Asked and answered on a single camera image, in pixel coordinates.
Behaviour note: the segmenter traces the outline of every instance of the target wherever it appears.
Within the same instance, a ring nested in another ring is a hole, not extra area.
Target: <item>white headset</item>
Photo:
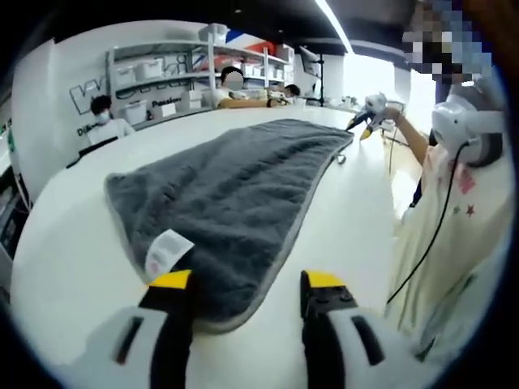
[[[438,143],[450,156],[463,147],[458,160],[471,167],[488,166],[503,155],[504,112],[488,97],[476,83],[454,85],[447,100],[432,111],[432,131]]]

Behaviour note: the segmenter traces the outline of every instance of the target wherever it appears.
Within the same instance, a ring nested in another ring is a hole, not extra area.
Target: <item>black stand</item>
[[[323,54],[320,54],[320,59],[319,61],[315,61],[314,63],[319,63],[320,65],[320,77],[319,79],[321,80],[321,90],[320,90],[320,97],[319,99],[315,99],[314,97],[307,97],[307,100],[309,101],[318,101],[320,104],[321,104],[321,107],[324,107],[324,82],[323,82],[323,64],[324,64],[324,60],[323,60]]]

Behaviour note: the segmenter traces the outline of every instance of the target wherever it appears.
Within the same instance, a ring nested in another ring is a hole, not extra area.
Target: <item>hand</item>
[[[270,107],[279,107],[281,105],[280,101],[276,100],[276,99],[271,99],[270,100]]]
[[[388,120],[393,120],[397,126],[402,117],[400,110],[394,107],[386,107],[381,115]]]

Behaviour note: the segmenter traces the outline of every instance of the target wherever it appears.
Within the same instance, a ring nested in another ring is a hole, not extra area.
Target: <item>ceiling light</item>
[[[333,28],[335,28],[335,32],[337,33],[339,38],[341,38],[342,44],[344,45],[344,47],[346,47],[348,54],[355,54],[354,49],[353,47],[351,47],[350,41],[348,40],[348,37],[346,36],[341,24],[339,23],[339,20],[333,13],[332,8],[330,8],[326,0],[315,0],[315,2],[322,10],[322,12],[326,15],[329,22],[332,24]]]

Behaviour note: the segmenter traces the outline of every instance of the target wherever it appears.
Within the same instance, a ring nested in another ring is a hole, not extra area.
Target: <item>black hair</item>
[[[299,89],[299,87],[294,83],[292,83],[291,85],[287,85],[285,89],[288,89],[288,91],[292,93],[294,96],[301,96],[301,89]]]
[[[92,102],[90,103],[90,110],[94,115],[98,115],[105,109],[110,109],[111,106],[112,99],[110,99],[110,96],[101,95],[92,99]]]
[[[227,66],[221,70],[221,76],[220,76],[221,82],[224,83],[227,76],[230,75],[234,71],[237,71],[243,77],[243,72],[240,69],[238,69],[237,67],[234,67],[234,66]]]

